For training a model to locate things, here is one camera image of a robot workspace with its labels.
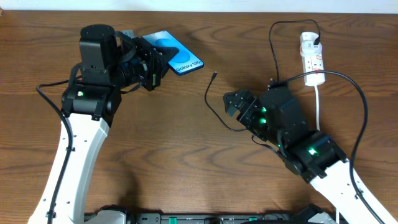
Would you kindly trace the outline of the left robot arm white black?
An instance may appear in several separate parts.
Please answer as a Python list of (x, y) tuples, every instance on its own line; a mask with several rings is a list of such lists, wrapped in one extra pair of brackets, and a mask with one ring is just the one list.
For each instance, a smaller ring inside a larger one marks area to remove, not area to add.
[(55, 160), (30, 223), (83, 223), (95, 162), (122, 96), (158, 87), (178, 53), (105, 24), (82, 28), (79, 45), (81, 62), (55, 108), (62, 122)]

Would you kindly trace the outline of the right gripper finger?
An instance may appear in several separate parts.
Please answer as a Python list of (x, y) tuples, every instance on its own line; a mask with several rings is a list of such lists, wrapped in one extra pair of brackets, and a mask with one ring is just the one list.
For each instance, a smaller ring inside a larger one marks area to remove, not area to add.
[(256, 104), (258, 102), (257, 97), (249, 90), (238, 90), (229, 93), (225, 93), (223, 96), (224, 105), (227, 101), (244, 101), (244, 105)]
[(225, 103), (225, 111), (227, 115), (233, 116), (235, 112), (242, 110), (244, 104), (244, 101), (227, 101)]

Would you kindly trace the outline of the blue Galaxy smartphone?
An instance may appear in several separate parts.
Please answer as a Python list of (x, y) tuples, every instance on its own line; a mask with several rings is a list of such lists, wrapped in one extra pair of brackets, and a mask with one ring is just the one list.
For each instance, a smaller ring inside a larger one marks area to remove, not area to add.
[(204, 63), (167, 30), (143, 36), (156, 47), (175, 47), (178, 53), (169, 61), (169, 67), (178, 75), (186, 75), (204, 67)]

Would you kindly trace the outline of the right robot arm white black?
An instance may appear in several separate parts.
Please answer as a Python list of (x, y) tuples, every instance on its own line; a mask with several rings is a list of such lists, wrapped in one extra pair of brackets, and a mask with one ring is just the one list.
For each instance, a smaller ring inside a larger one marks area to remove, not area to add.
[(226, 93), (226, 113), (238, 112), (238, 121), (263, 141), (278, 147), (277, 155), (286, 168), (320, 192), (348, 223), (376, 223), (361, 201), (365, 198), (384, 223), (396, 219), (349, 170), (346, 153), (329, 135), (310, 129), (299, 101), (286, 86), (267, 90), (256, 97), (249, 90)]

